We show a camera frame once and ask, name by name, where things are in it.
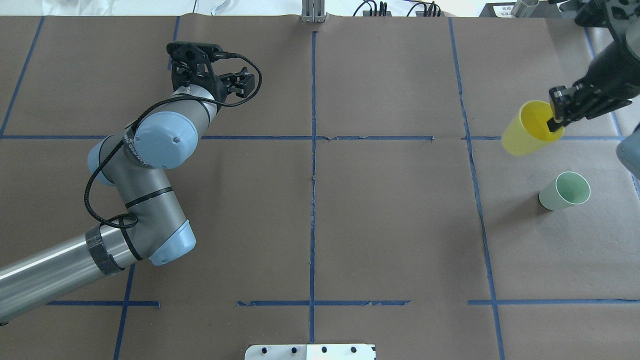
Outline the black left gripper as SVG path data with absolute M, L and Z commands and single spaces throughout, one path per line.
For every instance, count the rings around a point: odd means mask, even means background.
M 217 107 L 236 107 L 256 96 L 255 76 L 247 67 L 215 74 L 212 63 L 182 67 L 171 61 L 171 82 L 174 91 L 183 88 L 195 97 L 212 96 Z

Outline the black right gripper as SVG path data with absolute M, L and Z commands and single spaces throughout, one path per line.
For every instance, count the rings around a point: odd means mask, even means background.
M 551 118 L 547 121 L 550 133 L 563 126 L 571 125 L 582 119 L 594 119 L 633 103 L 630 99 L 619 99 L 606 95 L 600 89 L 582 83 L 556 86 L 549 89 Z

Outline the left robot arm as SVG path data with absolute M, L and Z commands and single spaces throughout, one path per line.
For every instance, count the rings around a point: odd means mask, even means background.
M 194 231 L 166 170 L 180 167 L 228 95 L 238 107 L 261 89 L 253 61 L 216 75 L 211 60 L 173 60 L 169 98 L 144 110 L 124 130 L 105 137 L 87 155 L 90 177 L 83 203 L 96 226 L 1 269 L 1 324 L 141 260 L 165 265 L 189 253 Z

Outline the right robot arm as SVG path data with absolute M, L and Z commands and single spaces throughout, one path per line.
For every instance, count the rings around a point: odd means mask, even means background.
M 639 2 L 563 0 L 560 9 L 579 27 L 608 29 L 612 42 L 572 86 L 549 89 L 552 114 L 546 127 L 553 133 L 629 106 L 640 93 Z

